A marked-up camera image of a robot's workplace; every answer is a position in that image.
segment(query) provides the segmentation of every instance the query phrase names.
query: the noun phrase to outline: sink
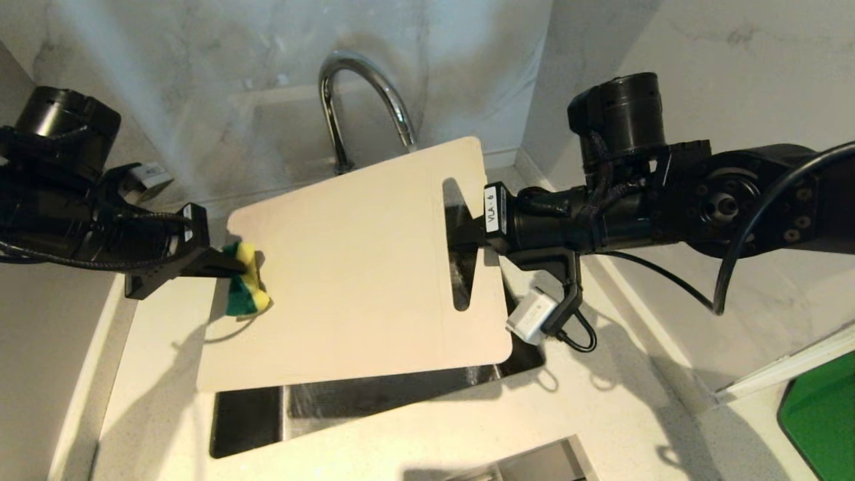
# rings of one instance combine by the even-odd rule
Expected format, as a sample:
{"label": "sink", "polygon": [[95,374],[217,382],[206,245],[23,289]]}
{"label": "sink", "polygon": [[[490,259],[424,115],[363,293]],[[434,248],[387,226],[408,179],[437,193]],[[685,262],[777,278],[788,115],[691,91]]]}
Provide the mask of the sink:
{"label": "sink", "polygon": [[[447,234],[450,234],[455,226],[471,216],[454,181],[444,182],[443,193],[445,223],[449,226]],[[474,246],[468,250],[449,251],[449,281],[454,305],[460,311],[469,306],[476,257],[477,247]],[[516,307],[516,300],[507,282],[504,298],[510,314]],[[286,441],[353,419],[492,383],[544,364],[539,347],[513,335],[511,339],[510,357],[496,365],[218,393],[211,429],[211,456],[221,458]],[[501,388],[496,385],[492,391],[480,389],[477,395],[499,396]]]}
{"label": "sink", "polygon": [[515,336],[513,340],[510,357],[501,364],[287,386],[283,393],[282,437],[292,439],[414,402],[429,401],[544,364],[537,347]]}

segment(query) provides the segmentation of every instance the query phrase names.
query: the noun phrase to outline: backsplash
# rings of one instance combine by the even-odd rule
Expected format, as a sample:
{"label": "backsplash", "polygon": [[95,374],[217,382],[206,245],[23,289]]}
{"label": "backsplash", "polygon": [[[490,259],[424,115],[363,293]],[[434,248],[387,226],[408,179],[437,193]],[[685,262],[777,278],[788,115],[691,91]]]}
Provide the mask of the backsplash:
{"label": "backsplash", "polygon": [[[333,50],[364,54],[404,98],[419,146],[481,138],[511,163],[522,143],[551,0],[34,0],[3,2],[0,40],[37,84],[119,110],[110,165],[161,163],[156,204],[205,204],[332,174],[317,75]],[[357,167],[406,153],[382,102],[336,77]]]}

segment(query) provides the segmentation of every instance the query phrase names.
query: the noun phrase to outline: faucet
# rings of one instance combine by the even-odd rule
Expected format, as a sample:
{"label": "faucet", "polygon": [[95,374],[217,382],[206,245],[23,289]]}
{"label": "faucet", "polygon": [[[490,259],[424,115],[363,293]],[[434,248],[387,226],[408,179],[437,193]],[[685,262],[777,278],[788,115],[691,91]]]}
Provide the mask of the faucet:
{"label": "faucet", "polygon": [[333,107],[333,77],[339,70],[351,70],[371,84],[377,93],[380,94],[383,104],[389,109],[389,114],[395,122],[395,128],[398,130],[398,137],[400,137],[401,143],[404,144],[404,147],[407,147],[408,151],[414,151],[416,149],[416,133],[410,123],[410,115],[407,114],[404,101],[398,95],[398,91],[395,90],[389,79],[364,56],[352,51],[337,50],[324,60],[321,72],[318,75],[318,87],[321,93],[323,113],[327,117],[329,136],[333,140],[333,147],[335,147],[335,175],[350,172],[354,168],[353,162],[347,158],[347,154],[345,153],[345,143],[341,139],[339,119],[335,115],[335,108]]}

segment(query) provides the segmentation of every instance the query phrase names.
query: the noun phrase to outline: cutting board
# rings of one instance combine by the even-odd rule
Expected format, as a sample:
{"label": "cutting board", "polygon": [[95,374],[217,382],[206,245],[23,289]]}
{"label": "cutting board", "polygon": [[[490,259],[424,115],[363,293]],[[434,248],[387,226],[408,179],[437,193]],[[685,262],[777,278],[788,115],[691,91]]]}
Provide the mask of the cutting board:
{"label": "cutting board", "polygon": [[481,143],[454,140],[235,211],[273,305],[215,318],[203,391],[373,377],[501,362],[510,335],[498,258],[480,249],[469,307],[453,304],[443,182],[483,214]]}

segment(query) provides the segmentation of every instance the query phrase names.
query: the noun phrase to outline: green and yellow sponge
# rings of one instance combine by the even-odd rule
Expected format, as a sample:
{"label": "green and yellow sponge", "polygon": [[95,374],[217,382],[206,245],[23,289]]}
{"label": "green and yellow sponge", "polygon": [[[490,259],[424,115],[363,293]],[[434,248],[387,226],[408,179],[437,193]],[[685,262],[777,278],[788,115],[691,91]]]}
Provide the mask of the green and yellow sponge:
{"label": "green and yellow sponge", "polygon": [[228,286],[227,316],[252,316],[270,306],[270,296],[262,289],[256,266],[256,247],[248,242],[235,242],[222,248],[224,254],[246,266],[246,272],[232,276]]}

